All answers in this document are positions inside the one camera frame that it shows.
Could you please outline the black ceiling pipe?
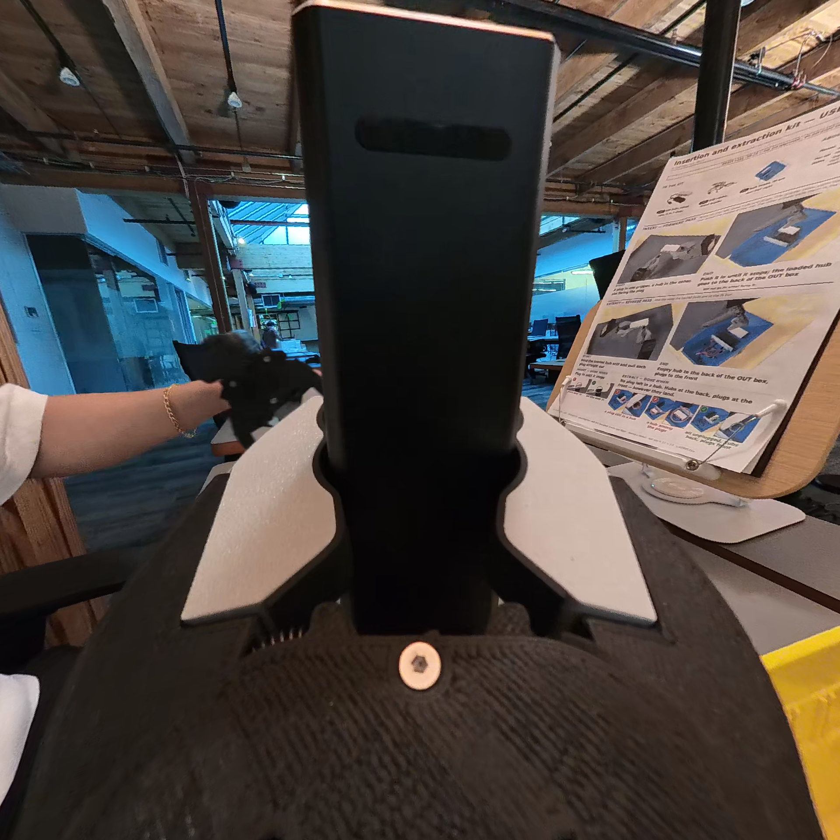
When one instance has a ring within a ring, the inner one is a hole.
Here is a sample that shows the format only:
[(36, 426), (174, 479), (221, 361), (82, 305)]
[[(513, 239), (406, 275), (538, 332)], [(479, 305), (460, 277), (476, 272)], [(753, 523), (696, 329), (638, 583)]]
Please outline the black ceiling pipe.
[[(641, 28), (617, 23), (609, 18), (589, 14), (558, 3), (537, 1), (467, 1), (465, 5), (478, 9), (509, 25), (528, 25), (557, 34), (571, 32), (586, 40), (594, 39), (613, 44), (634, 54), (643, 54), (676, 63), (684, 67), (700, 68), (702, 51), (699, 47), (678, 44), (664, 36)], [(742, 85), (756, 85), (778, 92), (809, 91), (819, 96), (837, 99), (839, 92), (810, 81), (797, 81), (778, 70), (735, 60), (732, 80)]]

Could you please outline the person's left hand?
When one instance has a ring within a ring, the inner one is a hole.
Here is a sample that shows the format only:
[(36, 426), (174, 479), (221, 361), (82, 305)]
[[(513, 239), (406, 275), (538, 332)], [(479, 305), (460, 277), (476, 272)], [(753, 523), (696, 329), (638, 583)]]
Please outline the person's left hand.
[(222, 381), (191, 381), (178, 388), (179, 417), (185, 430), (194, 429), (217, 415), (229, 413), (229, 402), (223, 397)]

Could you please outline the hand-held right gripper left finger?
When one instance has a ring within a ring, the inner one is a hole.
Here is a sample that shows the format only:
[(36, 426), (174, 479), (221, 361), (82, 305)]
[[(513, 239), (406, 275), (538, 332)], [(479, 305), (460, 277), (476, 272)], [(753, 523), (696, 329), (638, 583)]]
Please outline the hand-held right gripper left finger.
[(322, 476), (323, 398), (303, 402), (231, 468), (181, 620), (307, 624), (351, 587), (343, 511)]

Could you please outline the printed instruction sheet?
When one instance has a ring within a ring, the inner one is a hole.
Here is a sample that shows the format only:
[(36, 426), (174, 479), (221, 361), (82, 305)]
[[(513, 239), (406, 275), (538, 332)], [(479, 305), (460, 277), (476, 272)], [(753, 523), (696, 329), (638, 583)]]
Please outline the printed instruction sheet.
[(759, 467), (838, 314), (839, 107), (665, 166), (552, 409), (573, 430)]

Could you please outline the black printed usb hub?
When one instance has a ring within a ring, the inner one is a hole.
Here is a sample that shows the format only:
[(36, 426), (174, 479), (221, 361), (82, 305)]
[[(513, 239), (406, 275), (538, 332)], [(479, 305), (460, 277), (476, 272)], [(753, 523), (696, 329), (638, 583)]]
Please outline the black printed usb hub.
[(362, 634), (480, 634), (554, 604), (501, 543), (550, 102), (551, 34), (306, 2), (291, 19), (329, 477)]

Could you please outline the black vertical pole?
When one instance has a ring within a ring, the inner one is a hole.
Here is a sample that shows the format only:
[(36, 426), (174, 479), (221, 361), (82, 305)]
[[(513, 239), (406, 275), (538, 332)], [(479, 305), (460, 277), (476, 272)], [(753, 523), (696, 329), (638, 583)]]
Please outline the black vertical pole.
[(723, 141), (739, 36), (740, 1), (706, 3), (691, 151)]

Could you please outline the glass skylight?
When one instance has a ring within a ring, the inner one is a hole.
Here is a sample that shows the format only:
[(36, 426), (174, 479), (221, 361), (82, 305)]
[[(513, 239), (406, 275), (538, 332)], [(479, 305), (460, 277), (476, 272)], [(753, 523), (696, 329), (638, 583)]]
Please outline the glass skylight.
[(226, 213), (238, 245), (310, 245), (306, 202), (241, 202)]

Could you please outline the yellow plastic bin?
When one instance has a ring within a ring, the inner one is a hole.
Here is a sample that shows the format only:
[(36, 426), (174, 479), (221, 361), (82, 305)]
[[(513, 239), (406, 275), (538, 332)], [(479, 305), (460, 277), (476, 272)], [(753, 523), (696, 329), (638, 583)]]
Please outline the yellow plastic bin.
[(824, 837), (839, 838), (839, 628), (761, 657), (800, 754)]

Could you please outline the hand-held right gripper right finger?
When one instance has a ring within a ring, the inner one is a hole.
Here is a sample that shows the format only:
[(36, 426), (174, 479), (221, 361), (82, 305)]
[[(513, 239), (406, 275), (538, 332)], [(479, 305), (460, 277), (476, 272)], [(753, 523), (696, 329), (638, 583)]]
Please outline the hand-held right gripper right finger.
[(658, 615), (611, 479), (571, 431), (527, 397), (493, 526), (490, 585), (532, 633), (589, 621), (651, 629)]

